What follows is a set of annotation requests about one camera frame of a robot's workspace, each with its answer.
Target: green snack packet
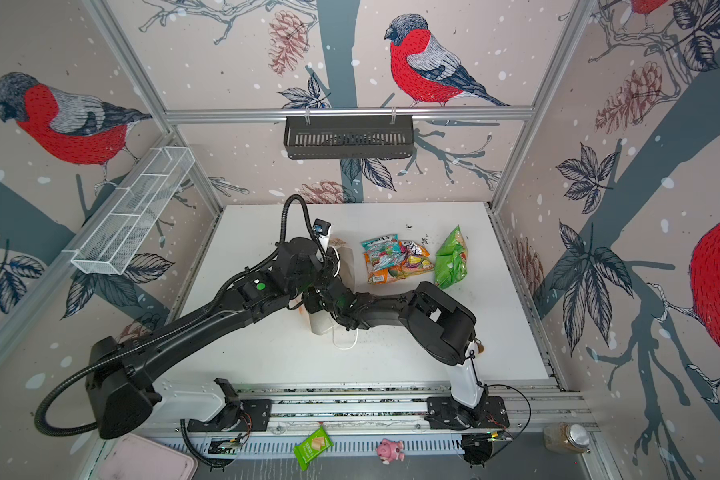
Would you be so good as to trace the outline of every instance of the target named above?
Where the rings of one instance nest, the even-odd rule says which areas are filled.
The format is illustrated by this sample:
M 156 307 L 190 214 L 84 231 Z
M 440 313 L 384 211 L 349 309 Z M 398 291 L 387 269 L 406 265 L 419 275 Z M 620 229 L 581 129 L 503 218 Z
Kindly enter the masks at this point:
M 293 453 L 296 454 L 296 460 L 298 460 L 302 470 L 307 470 L 309 463 L 330 447 L 333 447 L 333 442 L 328 437 L 326 430 L 320 426 L 313 434 L 307 437 L 307 440 L 293 447 Z
M 446 289 L 467 276 L 467 243 L 459 225 L 438 250 L 434 262 L 434 284 Z

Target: jar lid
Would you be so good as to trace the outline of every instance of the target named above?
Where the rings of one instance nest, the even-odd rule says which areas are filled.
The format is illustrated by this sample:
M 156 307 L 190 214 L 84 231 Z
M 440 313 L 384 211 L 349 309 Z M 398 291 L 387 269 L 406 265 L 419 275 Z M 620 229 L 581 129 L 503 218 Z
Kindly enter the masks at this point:
M 588 448 L 590 446 L 590 434 L 578 423 L 568 426 L 568 441 L 578 448 Z

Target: pink toy pig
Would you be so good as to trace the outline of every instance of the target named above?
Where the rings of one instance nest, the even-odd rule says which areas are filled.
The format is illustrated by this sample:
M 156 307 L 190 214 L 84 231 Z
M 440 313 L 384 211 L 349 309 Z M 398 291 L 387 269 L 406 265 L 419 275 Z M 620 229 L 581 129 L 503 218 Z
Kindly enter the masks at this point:
M 405 458 L 403 442 L 390 442 L 385 438 L 382 440 L 382 443 L 376 447 L 376 455 L 378 455 L 384 465 L 389 465 L 390 462 L 394 462 L 395 460 L 403 460 Z

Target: glass jar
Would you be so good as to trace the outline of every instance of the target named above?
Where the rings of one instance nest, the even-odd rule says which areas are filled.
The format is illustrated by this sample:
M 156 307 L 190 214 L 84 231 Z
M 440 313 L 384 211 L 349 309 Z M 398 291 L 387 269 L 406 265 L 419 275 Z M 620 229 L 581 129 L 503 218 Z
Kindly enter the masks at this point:
M 556 453 L 588 453 L 590 434 L 577 423 L 554 423 L 544 428 L 544 446 Z

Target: white tabletop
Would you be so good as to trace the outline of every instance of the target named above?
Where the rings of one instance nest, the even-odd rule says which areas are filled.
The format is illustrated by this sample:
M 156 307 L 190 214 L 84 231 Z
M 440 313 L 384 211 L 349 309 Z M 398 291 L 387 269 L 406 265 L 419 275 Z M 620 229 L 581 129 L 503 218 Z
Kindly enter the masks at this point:
M 227 206 L 187 298 L 182 314 L 209 302 L 224 280 L 270 254 L 278 240 L 281 205 Z M 468 274 L 446 292 L 477 317 L 477 337 L 486 350 L 475 360 L 482 380 L 547 379 L 548 375 L 520 306 L 484 205 L 470 203 L 310 205 L 312 221 L 333 225 L 332 237 L 354 249 L 355 291 L 394 294 L 411 290 L 434 274 L 387 285 L 365 283 L 359 242 L 384 234 L 427 241 L 434 253 L 456 225 L 469 249 Z M 301 208 L 292 206 L 286 238 L 307 236 Z M 355 331 L 336 329 L 336 343 L 350 346 Z M 175 380 L 280 386 L 429 384 L 447 381 L 444 366 L 399 326 L 360 330 L 357 345 L 339 350 L 331 334 L 310 331 L 304 312 L 281 310 L 206 346 L 165 375 Z

